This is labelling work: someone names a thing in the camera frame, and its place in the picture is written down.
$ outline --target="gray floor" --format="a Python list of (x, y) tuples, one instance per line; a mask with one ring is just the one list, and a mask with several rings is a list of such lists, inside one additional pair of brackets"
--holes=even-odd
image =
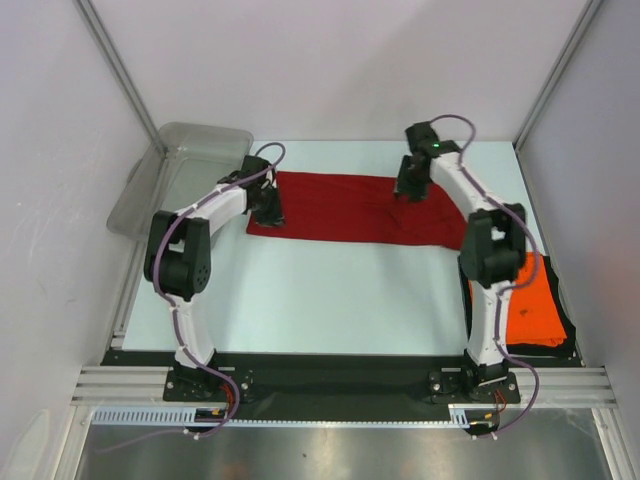
[(460, 430), (226, 428), (98, 455), (148, 428), (92, 427), (77, 480), (611, 478), (590, 411), (534, 411), (497, 441)]

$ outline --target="cable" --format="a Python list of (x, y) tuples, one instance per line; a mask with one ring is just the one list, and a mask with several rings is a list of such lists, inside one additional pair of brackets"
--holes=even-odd
[(462, 172), (462, 174), (464, 175), (464, 177), (469, 181), (469, 183), (471, 183), (471, 185), (473, 185), (473, 187), (476, 189), (476, 191), (482, 196), (482, 198), (484, 200), (486, 200), (488, 203), (490, 203), (492, 206), (502, 210), (505, 214), (509, 215), (509, 217), (511, 217), (511, 219), (516, 222), (516, 224), (522, 229), (522, 231), (524, 232), (525, 236), (527, 237), (527, 240), (529, 241), (529, 243), (531, 244), (531, 249), (533, 250), (533, 257), (534, 257), (534, 262), (533, 262), (533, 271), (531, 272), (531, 276), (523, 283), (520, 284), (513, 284), (510, 285), (508, 287), (504, 287), (500, 290), (498, 290), (497, 292), (497, 296), (498, 296), (498, 301), (497, 301), (497, 305), (496, 305), (496, 317), (495, 317), (495, 323), (494, 323), (494, 330), (493, 330), (493, 341), (496, 344), (496, 347), (498, 349), (498, 351), (500, 352), (500, 355), (502, 355), (502, 357), (507, 360), (508, 362), (513, 363), (514, 365), (518, 365), (522, 368), (526, 368), (527, 370), (529, 370), (531, 372), (531, 374), (533, 375), (533, 379), (534, 379), (534, 387), (533, 387), (533, 393), (531, 395), (531, 398), (529, 399), (529, 403), (527, 404), (527, 406), (524, 408), (524, 410), (522, 410), (522, 412), (520, 412), (520, 414), (513, 419), (510, 423), (508, 423), (507, 425), (503, 426), (502, 428), (500, 428), (498, 431), (504, 431), (507, 430), (511, 427), (513, 427), (516, 423), (518, 423), (520, 420), (522, 420), (522, 418), (527, 415), (527, 413), (529, 413), (529, 411), (531, 411), (531, 409), (533, 408), (533, 405), (535, 404), (537, 398), (538, 398), (538, 393), (540, 392), (540, 376), (538, 375), (538, 372), (536, 371), (536, 369), (529, 365), (526, 362), (523, 362), (520, 359), (517, 359), (513, 356), (511, 356), (509, 354), (509, 352), (507, 352), (507, 350), (502, 346), (501, 343), (501, 339), (500, 339), (500, 312), (502, 310), (502, 295), (504, 295), (506, 292), (508, 291), (515, 291), (515, 290), (520, 290), (523, 288), (527, 288), (529, 285), (531, 285), (533, 283), (533, 281), (535, 280), (536, 276), (538, 275), (538, 270), (540, 268), (540, 251), (538, 250), (538, 245), (536, 243), (535, 238), (533, 237), (533, 234), (531, 233), (531, 231), (529, 230), (529, 228), (527, 227), (527, 225), (522, 221), (522, 219), (515, 214), (515, 212), (513, 212), (511, 209), (505, 207), (502, 203), (498, 202), (497, 200), (491, 198), (487, 191), (482, 188), (482, 185), (480, 185), (475, 178), (473, 178), (473, 176), (467, 171), (466, 167), (464, 166), (462, 159), (464, 157), (464, 154), (466, 153), (467, 149), (469, 148), (469, 145), (471, 145), (471, 143), (475, 140), (476, 138), (476, 126), (473, 124), (473, 122), (471, 120), (469, 120), (466, 117), (463, 117), (462, 115), (456, 115), (456, 114), (452, 114), (452, 113), (448, 113), (448, 114), (444, 114), (444, 115), (438, 115), (437, 117), (433, 118), (432, 120), (429, 121), (429, 123), (434, 123), (437, 122), (439, 120), (443, 120), (443, 119), (447, 119), (447, 118), (452, 118), (452, 119), (456, 119), (456, 120), (460, 120), (464, 123), (466, 123), (469, 128), (471, 129), (471, 135), (469, 136), (469, 139), (465, 142), (465, 144), (462, 146), (462, 148), (460, 149), (460, 154), (458, 155), (458, 167), (460, 168), (460, 171)]
[[(230, 183), (228, 185), (225, 185), (224, 187), (220, 188), (220, 189), (214, 189), (211, 193), (205, 195), (204, 197), (202, 197), (200, 200), (198, 200), (196, 203), (194, 203), (193, 205), (191, 205), (189, 208), (187, 208), (184, 212), (182, 212), (178, 218), (176, 218), (176, 220), (169, 226), (169, 228), (167, 229), (166, 233), (164, 234), (164, 237), (162, 237), (162, 240), (160, 242), (160, 245), (158, 247), (158, 251), (156, 252), (156, 258), (155, 261), (153, 263), (153, 271), (152, 271), (152, 280), (153, 280), (153, 288), (156, 291), (156, 293), (158, 295), (160, 295), (168, 304), (169, 304), (169, 308), (171, 310), (171, 317), (172, 317), (172, 323), (173, 323), (173, 331), (176, 335), (176, 338), (178, 340), (178, 345), (180, 347), (180, 349), (182, 349), (182, 351), (184, 352), (185, 356), (191, 361), (193, 362), (194, 365), (198, 366), (199, 368), (201, 368), (202, 370), (204, 370), (205, 372), (216, 376), (220, 379), (222, 379), (223, 381), (225, 381), (227, 384), (231, 385), (231, 388), (233, 389), (233, 398), (234, 398), (234, 402), (233, 402), (233, 406), (231, 406), (231, 410), (227, 413), (227, 416), (223, 419), (220, 420), (220, 422), (213, 427), (211, 430), (204, 432), (204, 433), (196, 433), (195, 435), (193, 435), (193, 439), (194, 440), (198, 440), (200, 438), (207, 438), (210, 437), (211, 435), (214, 435), (215, 433), (218, 432), (218, 430), (220, 430), (220, 428), (222, 426), (224, 426), (227, 422), (229, 422), (229, 420), (231, 420), (234, 415), (236, 414), (236, 411), (238, 410), (238, 406), (240, 405), (240, 390), (238, 389), (238, 385), (236, 384), (236, 382), (234, 382), (233, 378), (218, 372), (217, 370), (214, 370), (212, 368), (210, 368), (208, 365), (205, 365), (204, 363), (200, 362), (192, 353), (191, 351), (189, 351), (189, 347), (188, 345), (186, 345), (184, 338), (182, 337), (182, 332), (180, 332), (180, 325), (179, 325), (179, 321), (178, 321), (178, 304), (170, 297), (168, 296), (166, 293), (164, 293), (162, 291), (162, 288), (160, 287), (160, 262), (162, 259), (162, 256), (164, 255), (164, 252), (167, 249), (167, 246), (169, 245), (169, 239), (171, 238), (171, 236), (173, 235), (173, 233), (176, 231), (176, 229), (178, 228), (178, 226), (180, 226), (180, 224), (184, 221), (185, 218), (187, 218), (189, 215), (193, 214), (194, 212), (196, 212), (198, 209), (202, 208), (203, 206), (205, 206), (206, 204), (208, 204), (211, 200), (213, 200), (214, 198), (216, 198), (218, 195), (221, 195), (222, 193), (225, 193), (229, 190), (231, 190), (232, 188), (235, 187), (239, 187), (241, 185), (244, 185), (246, 183), (252, 182), (253, 180), (256, 180), (257, 178), (262, 177), (263, 175), (266, 175), (267, 173), (269, 173), (270, 171), (274, 170), (276, 168), (276, 166), (278, 166), (280, 164), (280, 162), (282, 161), (282, 159), (285, 157), (287, 150), (285, 148), (285, 146), (280, 143), (280, 142), (269, 142), (264, 144), (262, 147), (260, 147), (258, 149), (258, 151), (255, 153), (255, 156), (259, 156), (260, 153), (262, 153), (265, 149), (269, 148), (269, 147), (280, 147), (281, 152), (280, 152), (280, 156), (278, 157), (278, 159), (273, 162), (271, 165), (269, 165), (267, 168), (265, 168), (264, 170), (261, 170), (260, 172), (251, 175), (249, 177), (246, 178), (241, 178), (233, 183)], [(119, 450), (120, 448), (124, 448), (124, 447), (128, 447), (130, 445), (134, 445), (138, 442), (142, 442), (144, 440), (150, 439), (150, 438), (154, 438), (154, 437), (158, 437), (161, 435), (166, 435), (169, 433), (188, 433), (188, 431), (186, 429), (177, 429), (177, 428), (171, 428), (171, 429), (166, 429), (166, 430), (160, 430), (157, 432), (152, 432), (150, 434), (147, 435), (143, 435), (141, 437), (132, 439), (132, 440), (128, 440), (126, 442), (111, 446), (111, 447), (107, 447), (107, 448), (103, 448), (103, 449), (98, 449), (95, 450), (96, 453), (98, 454), (105, 454), (105, 453), (110, 453), (113, 452), (115, 450)]]

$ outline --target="folded red fabric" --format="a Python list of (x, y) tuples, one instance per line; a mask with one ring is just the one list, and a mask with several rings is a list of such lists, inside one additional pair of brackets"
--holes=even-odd
[(247, 233), (329, 242), (440, 245), (459, 250), (466, 221), (442, 188), (423, 202), (393, 195), (395, 179), (364, 175), (278, 172), (286, 225)]

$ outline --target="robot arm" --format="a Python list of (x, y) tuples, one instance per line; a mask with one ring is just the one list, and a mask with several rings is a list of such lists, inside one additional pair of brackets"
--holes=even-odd
[[(189, 352), (204, 365), (211, 361), (215, 347), (205, 317), (192, 315), (192, 308), (211, 275), (212, 237), (233, 217), (248, 211), (253, 212), (256, 222), (262, 226), (276, 227), (284, 223), (275, 170), (242, 182), (268, 166), (269, 162), (260, 157), (246, 156), (241, 170), (220, 180), (207, 195), (216, 196), (182, 220), (160, 259), (160, 289), (175, 303), (171, 308), (176, 311), (177, 331)], [(154, 215), (144, 263), (147, 280), (153, 281), (153, 266), (162, 239), (186, 211), (159, 211)], [(176, 352), (176, 361), (185, 367), (197, 367), (182, 348)]]
[[(463, 272), (473, 291), (471, 336), (465, 356), (470, 363), (473, 386), (502, 381), (507, 367), (500, 352), (505, 337), (511, 290), (525, 262), (525, 236), (515, 222), (494, 202), (501, 202), (458, 161), (460, 149), (453, 141), (440, 141), (429, 122), (406, 131), (412, 155), (403, 158), (396, 182), (396, 196), (421, 201), (430, 183), (442, 187), (467, 220), (460, 251)], [(506, 205), (523, 221), (522, 205)], [(503, 291), (500, 310), (498, 294)]]

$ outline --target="red cloth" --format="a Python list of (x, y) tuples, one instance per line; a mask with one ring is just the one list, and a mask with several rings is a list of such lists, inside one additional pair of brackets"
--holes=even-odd
[(449, 196), (430, 185), (423, 202), (393, 195), (394, 178), (278, 172), (285, 226), (247, 233), (333, 242), (441, 245), (459, 250), (466, 221)]

